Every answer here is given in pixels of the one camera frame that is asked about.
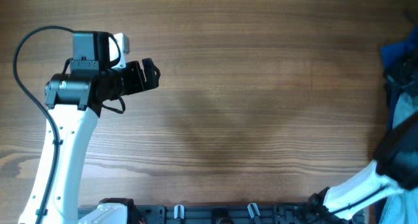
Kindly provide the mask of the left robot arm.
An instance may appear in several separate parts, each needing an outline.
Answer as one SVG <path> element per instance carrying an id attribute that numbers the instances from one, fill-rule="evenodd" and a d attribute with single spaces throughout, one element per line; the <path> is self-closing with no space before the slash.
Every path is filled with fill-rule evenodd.
<path id="1" fill-rule="evenodd" d="M 150 58 L 126 62 L 123 34 L 73 31 L 73 56 L 39 103 L 46 134 L 31 196 L 20 223 L 143 223 L 132 199 L 109 198 L 84 217 L 78 194 L 89 141 L 106 101 L 155 89 L 161 73 Z"/>

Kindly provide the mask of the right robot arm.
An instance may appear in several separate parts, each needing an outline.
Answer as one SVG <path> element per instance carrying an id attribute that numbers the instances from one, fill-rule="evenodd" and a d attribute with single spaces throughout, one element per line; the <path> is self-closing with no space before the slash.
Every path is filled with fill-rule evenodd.
<path id="1" fill-rule="evenodd" d="M 363 208 L 417 188 L 417 114 L 379 143 L 373 160 L 344 183 L 314 193 L 304 208 L 308 223 L 349 221 Z"/>

